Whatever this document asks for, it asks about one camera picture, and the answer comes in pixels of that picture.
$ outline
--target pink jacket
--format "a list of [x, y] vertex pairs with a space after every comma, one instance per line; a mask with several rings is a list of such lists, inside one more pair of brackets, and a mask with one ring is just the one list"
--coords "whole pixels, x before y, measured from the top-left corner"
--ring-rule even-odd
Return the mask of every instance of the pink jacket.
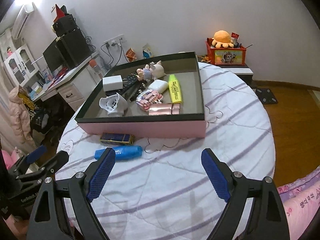
[[21, 86], [15, 87], [9, 93], [9, 115], [12, 129], [20, 143], [27, 142], [34, 145], [33, 138], [30, 135], [29, 113], [22, 99], [18, 97], [19, 92], [28, 95]]

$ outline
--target blue gripper pad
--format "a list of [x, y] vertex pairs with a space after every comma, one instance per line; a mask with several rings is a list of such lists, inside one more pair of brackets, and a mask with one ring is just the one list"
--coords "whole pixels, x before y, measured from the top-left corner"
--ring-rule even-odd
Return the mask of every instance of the blue gripper pad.
[[47, 152], [47, 147], [44, 145], [41, 145], [38, 149], [34, 150], [33, 152], [27, 155], [27, 158], [26, 158], [27, 164], [34, 163], [46, 152]]
[[227, 203], [231, 197], [228, 182], [206, 149], [202, 151], [201, 163], [218, 197]]
[[95, 198], [100, 196], [100, 193], [115, 163], [116, 163], [116, 152], [114, 151], [114, 149], [107, 148], [98, 161], [90, 164], [90, 165], [92, 164], [99, 165], [95, 173], [91, 176], [91, 179], [89, 180], [87, 199], [90, 203]]

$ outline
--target yellow highlighter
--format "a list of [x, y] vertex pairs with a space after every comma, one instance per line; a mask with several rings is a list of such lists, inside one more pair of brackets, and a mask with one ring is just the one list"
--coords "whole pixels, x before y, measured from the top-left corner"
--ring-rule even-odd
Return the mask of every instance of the yellow highlighter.
[[182, 103], [180, 84], [174, 74], [169, 76], [169, 92], [172, 103]]

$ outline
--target orange plush toy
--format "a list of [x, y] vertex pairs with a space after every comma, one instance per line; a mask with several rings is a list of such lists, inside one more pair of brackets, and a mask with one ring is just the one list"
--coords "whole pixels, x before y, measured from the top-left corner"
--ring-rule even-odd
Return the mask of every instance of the orange plush toy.
[[233, 43], [231, 42], [231, 35], [226, 31], [218, 31], [213, 36], [212, 46], [215, 46], [217, 49], [221, 48], [233, 48]]

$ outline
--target pig figurine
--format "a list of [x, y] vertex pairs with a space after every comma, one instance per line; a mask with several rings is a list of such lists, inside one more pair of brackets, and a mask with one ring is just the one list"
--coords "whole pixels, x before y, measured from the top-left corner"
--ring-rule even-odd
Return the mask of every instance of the pig figurine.
[[161, 65], [161, 60], [155, 64], [154, 62], [150, 63], [150, 72], [154, 80], [165, 76], [163, 66]]

